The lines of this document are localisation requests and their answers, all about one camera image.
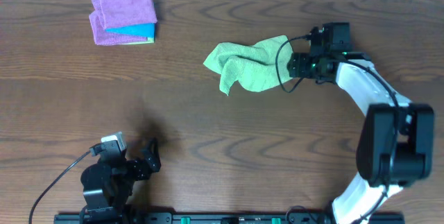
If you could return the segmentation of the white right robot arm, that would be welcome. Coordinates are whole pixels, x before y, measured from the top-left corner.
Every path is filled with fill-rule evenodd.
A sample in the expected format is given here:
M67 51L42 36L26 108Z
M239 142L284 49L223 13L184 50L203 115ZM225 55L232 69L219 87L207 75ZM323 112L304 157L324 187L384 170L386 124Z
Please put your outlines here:
M365 53L294 53L287 69L292 78L338 85L365 116L356 151L357 174L317 223L368 223L391 196L429 176L432 107L398 94Z

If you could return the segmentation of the green microfiber cloth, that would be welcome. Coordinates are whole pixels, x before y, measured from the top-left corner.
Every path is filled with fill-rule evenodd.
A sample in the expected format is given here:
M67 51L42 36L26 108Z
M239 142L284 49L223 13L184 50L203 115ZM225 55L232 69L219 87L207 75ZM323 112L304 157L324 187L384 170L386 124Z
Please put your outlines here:
M235 82L250 92L263 92L291 80L287 63L293 49L287 40L281 35L252 46L222 42L203 65L221 76L219 89L226 95Z

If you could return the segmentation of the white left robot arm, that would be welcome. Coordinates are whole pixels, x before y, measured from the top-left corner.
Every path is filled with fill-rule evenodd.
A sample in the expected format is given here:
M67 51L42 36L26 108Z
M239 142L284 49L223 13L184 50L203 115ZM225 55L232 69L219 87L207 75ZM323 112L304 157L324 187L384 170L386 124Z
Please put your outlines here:
M127 204L134 183L149 180L161 168L157 139L142 149L143 157L126 159L127 146L121 133L102 138L90 148L97 163L87 167L80 181L86 206L79 214L80 223L143 223L143 218Z

